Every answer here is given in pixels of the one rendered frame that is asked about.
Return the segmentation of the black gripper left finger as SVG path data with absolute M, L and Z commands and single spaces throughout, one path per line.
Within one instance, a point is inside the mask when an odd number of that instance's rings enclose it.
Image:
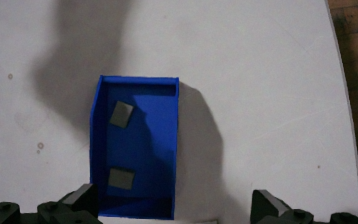
M 0 202 L 0 224 L 103 224 L 98 220 L 98 186 L 84 183 L 57 202 L 38 205 L 36 213 L 20 213 L 19 204 Z

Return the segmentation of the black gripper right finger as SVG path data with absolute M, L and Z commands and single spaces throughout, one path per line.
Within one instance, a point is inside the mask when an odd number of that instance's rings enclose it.
M 347 212 L 331 214 L 330 222 L 317 222 L 313 221 L 313 218 L 312 213 L 303 209 L 292 209 L 267 189 L 253 190 L 251 224 L 358 224 L 358 217 Z

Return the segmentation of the blue bin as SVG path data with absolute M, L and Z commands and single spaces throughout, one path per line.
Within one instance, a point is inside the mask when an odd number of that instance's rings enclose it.
M 98 216 L 174 220 L 178 97 L 179 77 L 100 76 L 90 114 Z M 117 101 L 135 106 L 126 129 L 109 123 Z M 108 185 L 114 165 L 136 170 L 131 190 Z

